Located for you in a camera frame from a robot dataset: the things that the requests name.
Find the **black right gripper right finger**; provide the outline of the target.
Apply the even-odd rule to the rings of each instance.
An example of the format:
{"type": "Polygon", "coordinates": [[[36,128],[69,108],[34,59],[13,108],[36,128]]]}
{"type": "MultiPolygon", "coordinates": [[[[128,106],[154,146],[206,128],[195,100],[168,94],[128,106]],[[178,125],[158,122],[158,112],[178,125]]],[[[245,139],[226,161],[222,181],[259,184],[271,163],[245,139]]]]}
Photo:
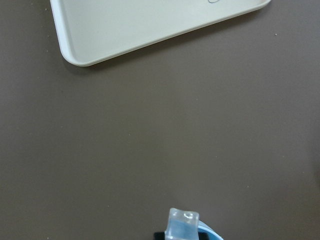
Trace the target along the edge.
{"type": "Polygon", "coordinates": [[[210,240],[209,235],[206,232],[198,232],[199,240],[210,240]]]}

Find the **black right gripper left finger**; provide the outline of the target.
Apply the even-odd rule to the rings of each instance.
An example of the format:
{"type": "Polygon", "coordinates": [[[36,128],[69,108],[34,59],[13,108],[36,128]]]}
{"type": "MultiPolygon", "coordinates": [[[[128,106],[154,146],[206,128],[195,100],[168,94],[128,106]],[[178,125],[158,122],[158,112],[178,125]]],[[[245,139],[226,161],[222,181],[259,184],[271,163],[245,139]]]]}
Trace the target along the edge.
{"type": "Polygon", "coordinates": [[[155,232],[153,234],[153,240],[165,240],[166,235],[165,232],[155,232]]]}

